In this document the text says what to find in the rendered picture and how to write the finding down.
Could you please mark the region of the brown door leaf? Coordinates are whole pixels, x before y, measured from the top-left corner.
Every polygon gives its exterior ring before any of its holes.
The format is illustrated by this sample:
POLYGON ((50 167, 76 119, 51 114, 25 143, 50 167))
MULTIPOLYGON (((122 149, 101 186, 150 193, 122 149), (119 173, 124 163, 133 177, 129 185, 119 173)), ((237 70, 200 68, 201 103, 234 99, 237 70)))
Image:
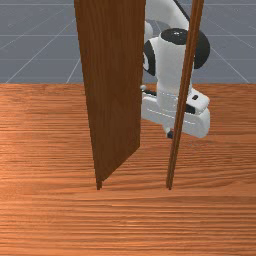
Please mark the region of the brown door leaf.
POLYGON ((98 187, 140 147, 146 0, 74 0, 98 187))

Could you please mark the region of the brown door frame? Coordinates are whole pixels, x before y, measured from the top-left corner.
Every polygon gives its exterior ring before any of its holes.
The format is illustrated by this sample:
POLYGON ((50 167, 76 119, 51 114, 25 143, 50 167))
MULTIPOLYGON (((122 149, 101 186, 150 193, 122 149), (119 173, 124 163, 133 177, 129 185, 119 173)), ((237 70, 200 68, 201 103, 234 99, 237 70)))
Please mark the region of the brown door frame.
POLYGON ((174 125, 174 135, 173 135, 173 141, 171 145, 167 178, 166 178, 166 187, 169 190, 172 189, 172 185, 173 185, 174 171, 176 167, 188 89, 189 89, 191 72, 192 72, 192 65, 194 62, 194 55, 195 55, 195 50, 196 50, 197 41, 198 41, 198 31, 200 27, 203 6, 204 6, 204 0, 192 1, 189 31, 188 31, 188 36, 186 40, 186 50, 185 50, 183 68, 182 68, 180 91, 179 91, 176 119, 175 119, 175 125, 174 125))

